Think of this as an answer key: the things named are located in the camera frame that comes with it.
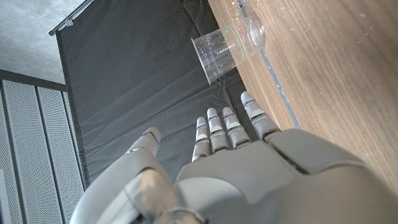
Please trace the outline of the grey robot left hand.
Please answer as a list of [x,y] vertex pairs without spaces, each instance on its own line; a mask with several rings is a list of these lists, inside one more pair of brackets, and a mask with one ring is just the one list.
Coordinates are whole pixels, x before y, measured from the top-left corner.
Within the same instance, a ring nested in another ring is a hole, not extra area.
[[197,120],[192,161],[171,180],[157,128],[84,192],[72,223],[396,223],[397,195],[358,157],[301,129],[281,130],[248,92],[257,134],[233,111]]

